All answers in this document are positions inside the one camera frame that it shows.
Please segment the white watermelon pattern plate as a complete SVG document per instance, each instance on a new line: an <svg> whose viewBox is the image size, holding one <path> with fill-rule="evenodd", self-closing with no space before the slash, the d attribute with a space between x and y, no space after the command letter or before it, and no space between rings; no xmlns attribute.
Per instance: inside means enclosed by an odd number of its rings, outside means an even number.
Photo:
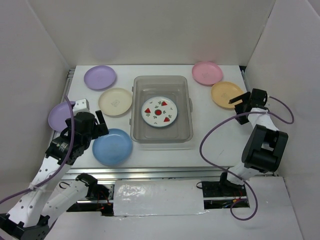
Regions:
<svg viewBox="0 0 320 240"><path fill-rule="evenodd" d="M143 103L141 116L149 126L164 128L174 123L178 116L178 108L171 99L155 96Z"/></svg>

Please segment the pink plate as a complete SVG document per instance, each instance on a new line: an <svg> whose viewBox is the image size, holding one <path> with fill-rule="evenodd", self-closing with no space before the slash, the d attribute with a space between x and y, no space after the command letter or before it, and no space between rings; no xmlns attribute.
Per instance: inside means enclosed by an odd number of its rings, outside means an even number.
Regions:
<svg viewBox="0 0 320 240"><path fill-rule="evenodd" d="M223 79L223 71L221 68L209 61L201 61L196 63L191 70L193 79L205 86L212 86Z"/></svg>

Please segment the blue plate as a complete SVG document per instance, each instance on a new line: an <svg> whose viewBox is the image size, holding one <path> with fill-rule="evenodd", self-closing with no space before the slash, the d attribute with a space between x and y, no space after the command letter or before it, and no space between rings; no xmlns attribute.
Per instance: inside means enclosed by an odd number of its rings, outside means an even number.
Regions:
<svg viewBox="0 0 320 240"><path fill-rule="evenodd" d="M132 149L131 137L121 129L112 128L109 134L100 136L93 142L92 154L105 166L117 166L130 157Z"/></svg>

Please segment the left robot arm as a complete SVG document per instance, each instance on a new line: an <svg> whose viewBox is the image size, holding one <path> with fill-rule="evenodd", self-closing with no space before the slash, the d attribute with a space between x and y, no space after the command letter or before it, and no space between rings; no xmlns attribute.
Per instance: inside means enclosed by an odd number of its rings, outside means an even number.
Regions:
<svg viewBox="0 0 320 240"><path fill-rule="evenodd" d="M53 191L92 140L109 134L103 114L78 112L66 121L67 127L54 138L45 152L42 165L19 201L0 215L0 228L18 240L43 240L56 220L82 198L92 200L99 193L98 181L87 173L54 198Z"/></svg>

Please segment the orange plate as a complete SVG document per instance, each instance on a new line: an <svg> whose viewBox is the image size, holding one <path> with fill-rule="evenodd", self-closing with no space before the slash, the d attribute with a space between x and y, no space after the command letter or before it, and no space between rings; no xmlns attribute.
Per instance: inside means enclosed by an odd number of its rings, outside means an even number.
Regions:
<svg viewBox="0 0 320 240"><path fill-rule="evenodd" d="M241 103L241 100L235 103L229 103L233 98L236 98L242 94L244 91L235 83L229 81L220 81L211 87L211 99L219 107L227 110L233 110L235 105Z"/></svg>

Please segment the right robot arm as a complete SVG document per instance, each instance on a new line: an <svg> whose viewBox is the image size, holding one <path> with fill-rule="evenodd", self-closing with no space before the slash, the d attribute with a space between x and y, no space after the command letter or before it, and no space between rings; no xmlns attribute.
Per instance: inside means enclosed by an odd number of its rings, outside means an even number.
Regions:
<svg viewBox="0 0 320 240"><path fill-rule="evenodd" d="M234 107L234 119L240 125L251 124L252 132L237 165L223 169L218 182L197 183L205 198L241 197L250 178L274 173L279 168L289 136L273 123L267 107L269 99L271 96L265 90L254 88L226 100Z"/></svg>

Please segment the purple plate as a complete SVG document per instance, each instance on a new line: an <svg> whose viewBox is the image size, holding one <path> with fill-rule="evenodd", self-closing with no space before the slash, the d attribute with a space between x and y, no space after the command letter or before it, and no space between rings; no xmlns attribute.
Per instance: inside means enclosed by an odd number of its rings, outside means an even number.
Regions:
<svg viewBox="0 0 320 240"><path fill-rule="evenodd" d="M95 91L109 88L117 79L113 68L106 65L98 65L90 68L83 77L85 85Z"/></svg>
<svg viewBox="0 0 320 240"><path fill-rule="evenodd" d="M66 127L66 120L71 117L69 106L66 102L59 103L49 113L48 124L56 132L62 132Z"/></svg>

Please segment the cream plate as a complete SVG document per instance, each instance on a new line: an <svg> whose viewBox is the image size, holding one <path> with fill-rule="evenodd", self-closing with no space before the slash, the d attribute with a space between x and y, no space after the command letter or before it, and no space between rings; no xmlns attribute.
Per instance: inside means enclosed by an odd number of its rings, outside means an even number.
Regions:
<svg viewBox="0 0 320 240"><path fill-rule="evenodd" d="M99 109L107 116L120 116L132 106L133 95L123 88L110 88L103 92L98 99Z"/></svg>

